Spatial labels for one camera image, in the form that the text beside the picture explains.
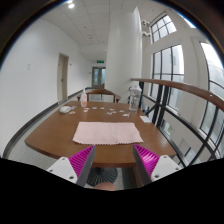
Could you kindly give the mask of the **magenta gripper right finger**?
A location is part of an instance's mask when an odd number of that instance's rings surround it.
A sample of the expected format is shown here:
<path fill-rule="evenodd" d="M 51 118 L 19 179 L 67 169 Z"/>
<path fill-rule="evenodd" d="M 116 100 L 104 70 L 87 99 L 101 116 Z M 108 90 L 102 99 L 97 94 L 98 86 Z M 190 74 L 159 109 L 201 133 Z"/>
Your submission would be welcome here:
<path fill-rule="evenodd" d="M 144 185 L 181 170 L 168 155 L 158 156 L 137 144 L 133 145 L 133 155 Z"/>

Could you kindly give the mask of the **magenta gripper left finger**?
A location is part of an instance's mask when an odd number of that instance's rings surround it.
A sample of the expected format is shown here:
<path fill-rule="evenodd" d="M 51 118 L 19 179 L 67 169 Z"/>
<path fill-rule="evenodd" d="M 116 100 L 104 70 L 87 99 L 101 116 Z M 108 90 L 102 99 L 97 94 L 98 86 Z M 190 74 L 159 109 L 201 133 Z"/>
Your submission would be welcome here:
<path fill-rule="evenodd" d="M 92 145 L 71 157 L 61 157 L 47 171 L 78 186 L 84 187 L 96 155 Z"/>

